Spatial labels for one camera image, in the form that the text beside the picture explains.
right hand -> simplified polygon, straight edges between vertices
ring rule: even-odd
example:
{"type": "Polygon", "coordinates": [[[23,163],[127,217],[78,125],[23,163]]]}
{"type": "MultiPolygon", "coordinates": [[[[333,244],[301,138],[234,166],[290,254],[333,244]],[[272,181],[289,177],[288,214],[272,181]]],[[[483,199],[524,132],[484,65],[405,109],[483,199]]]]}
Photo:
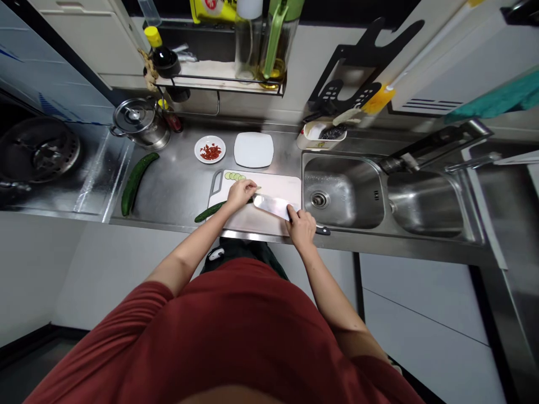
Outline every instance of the right hand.
{"type": "Polygon", "coordinates": [[[292,205],[288,205],[287,208],[292,223],[289,221],[285,221],[285,223],[292,243],[294,243],[298,251],[314,246],[313,238],[316,231],[316,220],[309,212],[304,212],[300,209],[296,213],[292,205]]]}

black pants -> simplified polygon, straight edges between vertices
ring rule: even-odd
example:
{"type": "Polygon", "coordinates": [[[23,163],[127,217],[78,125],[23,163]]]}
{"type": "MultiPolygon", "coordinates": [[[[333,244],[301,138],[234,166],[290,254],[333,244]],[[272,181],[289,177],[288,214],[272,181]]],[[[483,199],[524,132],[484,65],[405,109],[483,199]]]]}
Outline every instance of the black pants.
{"type": "Polygon", "coordinates": [[[237,238],[225,237],[220,237],[219,247],[211,250],[206,256],[206,261],[204,262],[204,268],[202,268],[201,274],[211,272],[225,262],[234,258],[257,259],[273,268],[277,275],[279,275],[282,279],[289,281],[285,270],[282,268],[281,264],[279,264],[277,258],[275,258],[273,251],[271,251],[270,247],[268,246],[268,243],[262,241],[245,242],[243,240],[238,240],[237,238]],[[210,261],[209,256],[212,255],[214,251],[221,248],[224,250],[223,254],[219,258],[210,261]]]}

cooking oil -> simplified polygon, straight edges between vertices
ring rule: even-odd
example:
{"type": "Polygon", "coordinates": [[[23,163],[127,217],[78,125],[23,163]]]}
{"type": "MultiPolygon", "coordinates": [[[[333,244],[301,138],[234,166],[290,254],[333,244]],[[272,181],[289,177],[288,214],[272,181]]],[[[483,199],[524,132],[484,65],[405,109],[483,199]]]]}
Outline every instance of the cooking oil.
{"type": "MultiPolygon", "coordinates": [[[[266,80],[264,78],[264,67],[266,65],[266,61],[261,61],[258,65],[258,72],[257,72],[257,80],[266,80]]],[[[286,66],[285,62],[282,59],[275,58],[275,63],[273,64],[273,70],[271,71],[271,74],[269,75],[269,80],[271,81],[278,81],[279,83],[282,83],[285,79],[286,75],[286,66]]],[[[273,90],[279,87],[279,84],[266,84],[266,83],[259,83],[262,87],[265,89],[273,90]]]]}

knife handle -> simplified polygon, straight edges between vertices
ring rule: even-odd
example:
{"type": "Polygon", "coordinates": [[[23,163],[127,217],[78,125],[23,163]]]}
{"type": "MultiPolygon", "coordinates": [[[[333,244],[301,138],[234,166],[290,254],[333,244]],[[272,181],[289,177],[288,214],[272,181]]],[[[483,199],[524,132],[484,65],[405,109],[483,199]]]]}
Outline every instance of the knife handle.
{"type": "Polygon", "coordinates": [[[331,231],[327,227],[316,225],[316,234],[322,236],[329,236],[331,234],[331,231]]]}

cutting board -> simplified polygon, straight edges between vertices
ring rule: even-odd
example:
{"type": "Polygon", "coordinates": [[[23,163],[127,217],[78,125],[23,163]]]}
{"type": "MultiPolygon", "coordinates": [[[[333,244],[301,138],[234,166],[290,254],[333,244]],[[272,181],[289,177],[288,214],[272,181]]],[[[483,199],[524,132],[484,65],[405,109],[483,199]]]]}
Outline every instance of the cutting board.
{"type": "MultiPolygon", "coordinates": [[[[212,186],[212,191],[215,191],[209,197],[208,207],[227,199],[230,187],[236,182],[225,179],[225,174],[229,172],[244,175],[249,180],[256,182],[258,186],[262,187],[260,189],[261,194],[286,199],[298,207],[302,205],[302,181],[297,177],[227,169],[218,171],[215,174],[212,186]]],[[[225,223],[225,229],[288,236],[288,230],[283,219],[258,209],[253,204],[247,204],[233,214],[225,223]]]]}

